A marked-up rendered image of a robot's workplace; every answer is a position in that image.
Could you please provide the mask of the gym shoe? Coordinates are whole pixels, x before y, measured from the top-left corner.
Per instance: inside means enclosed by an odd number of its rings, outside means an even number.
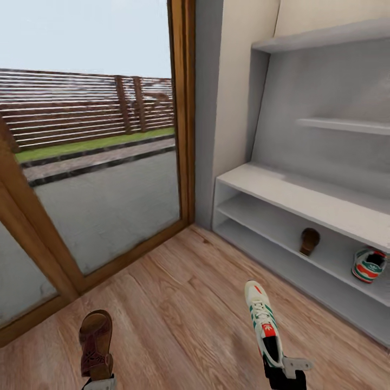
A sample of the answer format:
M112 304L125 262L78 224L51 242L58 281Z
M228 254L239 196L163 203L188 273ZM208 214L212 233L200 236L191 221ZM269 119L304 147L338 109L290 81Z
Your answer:
M283 368L281 339L267 293L258 282L248 280L245 299L251 311L261 357L265 355L270 367Z
M370 284L384 270L387 260L381 250L370 245L362 246L354 254L352 274Z

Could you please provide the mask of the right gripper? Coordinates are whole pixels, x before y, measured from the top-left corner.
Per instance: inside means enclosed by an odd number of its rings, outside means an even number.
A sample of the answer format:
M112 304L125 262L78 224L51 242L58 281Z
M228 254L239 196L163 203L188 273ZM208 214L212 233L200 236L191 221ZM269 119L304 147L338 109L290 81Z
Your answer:
M306 375L302 370L296 370L296 379L288 379L282 368L270 367L263 355L265 376L269 379L272 390L307 390Z

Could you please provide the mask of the sandal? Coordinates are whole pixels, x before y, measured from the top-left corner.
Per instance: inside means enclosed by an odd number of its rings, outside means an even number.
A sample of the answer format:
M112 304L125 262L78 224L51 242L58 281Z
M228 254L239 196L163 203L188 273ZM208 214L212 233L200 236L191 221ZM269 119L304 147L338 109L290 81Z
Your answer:
M311 227L307 227L302 232L303 244L301 246L300 252L307 257L311 254L314 247L320 241L320 234L317 230Z
M112 318L106 310L95 309L85 317L79 331L83 378L90 376L91 382L112 378L113 357L109 354L112 330Z

